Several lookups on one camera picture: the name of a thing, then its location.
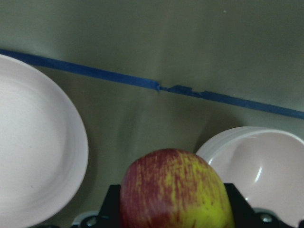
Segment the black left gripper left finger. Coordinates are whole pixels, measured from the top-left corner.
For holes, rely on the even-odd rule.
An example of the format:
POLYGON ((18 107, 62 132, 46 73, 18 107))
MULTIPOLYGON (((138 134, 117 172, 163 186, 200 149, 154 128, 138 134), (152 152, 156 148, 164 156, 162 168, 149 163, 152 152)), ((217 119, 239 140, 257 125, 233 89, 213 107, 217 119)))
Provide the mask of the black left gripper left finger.
POLYGON ((98 228, 120 228, 120 198, 119 184, 110 185, 97 215, 98 228))

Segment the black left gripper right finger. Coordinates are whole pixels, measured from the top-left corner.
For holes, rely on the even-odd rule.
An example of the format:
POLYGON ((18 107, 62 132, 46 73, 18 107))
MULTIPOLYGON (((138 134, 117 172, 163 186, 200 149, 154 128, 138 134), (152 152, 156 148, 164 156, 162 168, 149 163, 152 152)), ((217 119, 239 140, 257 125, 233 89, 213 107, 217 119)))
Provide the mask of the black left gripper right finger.
POLYGON ((237 228, 286 228, 287 225, 267 212, 255 212, 232 183, 224 184, 237 228))

